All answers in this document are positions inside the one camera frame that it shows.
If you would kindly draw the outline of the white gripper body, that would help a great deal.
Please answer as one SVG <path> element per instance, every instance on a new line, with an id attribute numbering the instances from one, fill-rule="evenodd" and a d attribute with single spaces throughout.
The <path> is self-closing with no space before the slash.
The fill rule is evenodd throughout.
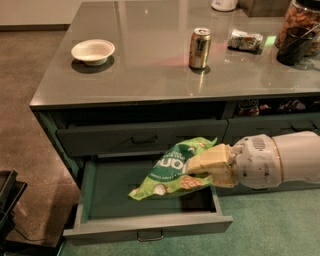
<path id="1" fill-rule="evenodd" d="M 267 189 L 281 184 L 281 162 L 271 137 L 265 134 L 244 137 L 232 146 L 231 152 L 232 167 L 242 185 Z"/>

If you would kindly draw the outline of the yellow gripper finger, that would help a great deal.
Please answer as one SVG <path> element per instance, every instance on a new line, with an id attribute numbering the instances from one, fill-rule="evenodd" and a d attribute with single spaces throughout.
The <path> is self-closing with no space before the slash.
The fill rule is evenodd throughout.
<path id="1" fill-rule="evenodd" d="M 219 144 L 190 158 L 185 165 L 186 174 L 208 172 L 211 175 L 229 175 L 230 163 L 233 157 L 232 148 L 226 144 Z"/>
<path id="2" fill-rule="evenodd" d="M 233 172 L 212 173 L 212 183 L 216 187 L 233 188 L 238 184 L 238 179 Z"/>

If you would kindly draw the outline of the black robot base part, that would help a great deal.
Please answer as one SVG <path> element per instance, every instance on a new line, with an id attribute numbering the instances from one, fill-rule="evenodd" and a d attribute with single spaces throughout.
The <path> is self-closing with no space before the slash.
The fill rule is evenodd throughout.
<path id="1" fill-rule="evenodd" d="M 0 171 L 0 243 L 15 227 L 13 210 L 26 188 L 25 182 L 17 180 L 16 171 Z"/>

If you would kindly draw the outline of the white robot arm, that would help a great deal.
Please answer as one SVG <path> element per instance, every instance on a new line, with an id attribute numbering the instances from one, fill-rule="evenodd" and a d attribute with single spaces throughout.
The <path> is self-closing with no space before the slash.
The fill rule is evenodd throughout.
<path id="1" fill-rule="evenodd" d="M 274 188 L 286 182 L 320 183 L 320 136 L 302 131 L 270 137 L 247 136 L 234 145 L 216 145 L 190 158 L 185 174 L 206 173 L 216 187 L 242 184 Z"/>

